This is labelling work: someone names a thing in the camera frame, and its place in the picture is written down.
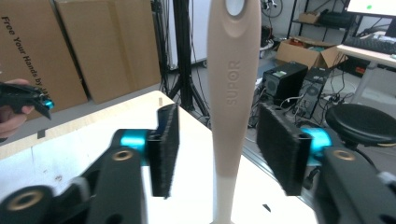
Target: floor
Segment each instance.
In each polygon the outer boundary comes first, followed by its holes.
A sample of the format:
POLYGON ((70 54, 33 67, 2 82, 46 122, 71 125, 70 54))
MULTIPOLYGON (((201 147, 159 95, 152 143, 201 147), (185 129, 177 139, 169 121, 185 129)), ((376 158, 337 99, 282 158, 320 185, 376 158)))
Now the floor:
MULTIPOLYGON (((259 62, 259 69, 257 73, 257 78, 260 78, 262 76, 262 73, 266 70, 269 70, 271 68, 276 67, 276 61, 275 61, 275 53, 273 51, 265 51, 264 54, 262 55, 262 58, 260 59, 259 62)), ((324 91, 323 92, 332 92, 332 89, 340 90, 342 86, 344 86, 343 90, 341 91, 341 96, 347 96, 349 93, 353 92, 356 90, 357 85, 359 84, 360 79, 358 77, 354 77, 349 74, 344 75, 344 85, 343 85, 343 79, 341 76, 340 71, 335 71, 334 72, 334 78, 332 80, 329 80, 328 83, 326 84, 324 91)), ((169 86, 172 87, 174 85, 174 80, 177 78, 177 74, 172 73, 169 75, 169 86)), ((207 102, 208 105, 210 105, 209 98, 208 98, 208 87, 207 87, 207 69, 204 67, 202 63, 195 64, 192 67, 192 78, 194 85, 196 89, 198 90, 198 93, 201 95, 201 98, 207 102)), ((28 121, 24 128, 21 129, 17 134, 12 136, 11 138, 8 139, 8 141, 15 141, 18 139, 21 139, 25 136, 35 134, 39 130, 45 130, 50 127, 65 123, 71 119, 76 119, 81 116, 90 114, 94 111, 103 109, 105 107, 108 107, 110 105, 115 105, 117 103, 123 102, 125 100, 134 98, 138 95, 150 92, 150 91, 156 91, 160 89, 160 85, 155 85, 146 89, 143 89, 141 91, 136 91, 133 93, 130 93, 128 95, 122 96, 121 98, 106 102, 101 105, 95 105, 93 102, 88 102, 87 104, 84 105, 79 105, 75 106, 71 109, 67 109, 65 111, 57 112, 52 115, 53 119, 51 121, 48 121, 44 118, 39 118, 39 119, 34 119, 28 121)), ((375 90, 368 90, 367 91, 369 95, 366 97, 367 99, 373 101, 380 101, 381 99, 386 99, 387 102, 389 101, 396 101, 396 98, 391 95, 388 96, 386 94, 378 93, 378 91, 375 90)), ((177 94, 176 97, 173 99, 175 102, 179 102, 179 95, 177 94)), ((196 112, 199 114, 200 111, 198 109, 198 106, 196 106, 196 112)), ((320 117, 321 113, 316 112, 317 119, 321 119, 320 117)), ((271 174, 270 169, 267 167, 265 164, 265 161, 262 159, 261 153, 257 148, 257 145, 255 143, 256 139, 256 130, 255 129, 247 129, 247 135, 246 135, 246 141, 244 144, 244 155, 249 158, 251 161, 253 161, 256 165, 258 165, 264 172, 266 172, 269 175, 271 174)), ((368 156, 372 158, 372 160, 375 162, 377 167, 380 170, 386 170, 389 171, 393 174, 396 175, 396 148, 366 148, 362 147, 361 150, 365 151, 368 156)), ((306 200, 308 203, 310 201, 310 196, 311 192, 306 192, 305 193, 307 196, 303 197, 303 200, 306 200)))

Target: wire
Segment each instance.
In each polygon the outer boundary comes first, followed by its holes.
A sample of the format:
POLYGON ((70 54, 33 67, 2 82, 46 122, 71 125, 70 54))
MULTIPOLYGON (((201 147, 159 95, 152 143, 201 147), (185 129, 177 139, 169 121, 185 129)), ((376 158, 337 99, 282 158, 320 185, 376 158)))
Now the wire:
POLYGON ((290 100, 294 100, 294 99, 302 99, 304 96, 305 96, 305 93, 302 94, 301 96, 289 97, 288 99, 282 101, 282 103, 280 104, 280 107, 282 107, 282 105, 283 105, 285 102, 289 102, 290 100))
MULTIPOLYGON (((194 46, 194 41, 193 41, 193 32, 194 32, 194 1, 191 1, 191 20, 190 20, 190 14, 189 14, 189 22, 190 22, 190 27, 191 27, 190 28, 191 52, 192 52, 192 55, 193 55, 193 58, 194 58, 194 62, 197 63, 196 54, 195 54, 195 46, 194 46)), ((198 82, 199 82, 199 86, 200 86, 200 89, 201 89, 202 97, 204 98, 206 110, 210 110, 209 104, 207 103, 207 100, 205 98, 204 91, 203 91, 203 88, 202 88, 201 76, 199 74, 198 67, 195 66, 195 68, 196 68, 196 72, 197 72, 197 75, 198 75, 198 82)))

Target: desk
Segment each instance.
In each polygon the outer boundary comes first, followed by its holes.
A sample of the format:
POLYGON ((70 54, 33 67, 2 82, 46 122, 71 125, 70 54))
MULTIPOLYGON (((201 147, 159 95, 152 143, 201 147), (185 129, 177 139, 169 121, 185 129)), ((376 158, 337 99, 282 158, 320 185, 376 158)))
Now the desk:
POLYGON ((356 89, 355 94, 351 100, 351 103, 353 104, 356 104, 359 101, 359 98, 362 96, 364 89, 367 87, 367 84, 375 75, 374 69, 376 69, 379 63, 390 67, 396 67, 396 60, 390 58, 390 55, 388 54, 378 53, 366 49, 357 49, 345 45, 339 45, 337 46, 337 49, 338 51, 343 52, 346 55, 370 61, 370 64, 367 66, 366 71, 364 72, 364 76, 361 78, 361 82, 359 83, 359 86, 356 89))
MULTIPOLYGON (((173 102, 159 91, 113 105, 80 119, 0 148, 0 201, 9 193, 32 185, 49 185, 55 194, 69 186, 107 149, 117 129, 155 129, 156 110, 173 102)), ((212 134, 179 109, 180 146, 171 197, 150 196, 149 168, 142 167, 148 223, 210 223, 213 208, 212 134)), ((296 197, 286 197, 275 180, 245 157, 237 178, 233 221, 237 223, 317 223, 315 213, 296 197), (262 205, 267 204, 271 212, 262 205)))

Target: shelf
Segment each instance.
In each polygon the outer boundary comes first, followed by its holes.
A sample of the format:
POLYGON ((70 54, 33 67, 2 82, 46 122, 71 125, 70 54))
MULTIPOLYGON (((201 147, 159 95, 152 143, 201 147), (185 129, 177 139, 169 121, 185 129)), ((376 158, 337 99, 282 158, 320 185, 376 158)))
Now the shelf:
POLYGON ((330 28, 330 29, 334 29, 334 30, 348 30, 350 27, 347 26, 332 26, 332 25, 325 25, 325 24, 321 24, 321 23, 309 23, 309 22, 303 22, 303 21, 298 21, 298 20, 294 20, 292 22, 296 22, 296 23, 300 23, 300 24, 304 24, 304 25, 312 25, 312 26, 317 26, 317 27, 324 27, 324 28, 330 28))

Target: white wall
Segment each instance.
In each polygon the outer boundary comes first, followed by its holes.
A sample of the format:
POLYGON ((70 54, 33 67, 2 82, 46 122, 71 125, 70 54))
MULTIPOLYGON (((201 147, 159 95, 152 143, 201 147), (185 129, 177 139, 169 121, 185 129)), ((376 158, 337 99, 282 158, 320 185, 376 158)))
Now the white wall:
MULTIPOLYGON (((274 29, 274 35, 276 37, 286 37, 289 29, 291 11, 294 3, 294 0, 282 0, 282 1, 283 1, 282 13, 280 14, 279 17, 271 19, 272 27, 274 29)), ((311 0, 309 2, 308 11, 316 9, 326 1, 327 0, 315 0, 315 1, 311 0)), ((332 11, 332 6, 334 1, 336 1, 334 11, 340 12, 343 8, 343 3, 341 0, 332 0, 323 7, 321 7, 320 9, 318 9, 318 11, 323 11, 326 8, 332 11)), ((306 3, 305 0, 297 0, 296 9, 294 12, 294 19, 297 19, 301 12, 304 12, 305 3, 306 3)), ((378 21, 378 18, 364 17, 358 32, 361 32, 365 28, 371 27, 376 21, 378 21)), ((379 24, 389 24, 389 23, 390 23, 390 19, 383 19, 379 24)), ((270 22, 267 17, 262 16, 262 24, 266 26, 270 26, 270 22)), ((291 26, 290 35, 298 35, 299 29, 300 29, 300 24, 293 23, 291 26)), ((325 33, 325 28, 304 25, 302 35, 317 40, 321 40, 324 36, 324 33, 325 33)), ((334 44, 339 44, 343 36, 344 36, 344 31, 329 29, 328 33, 326 34, 325 41, 334 44)))

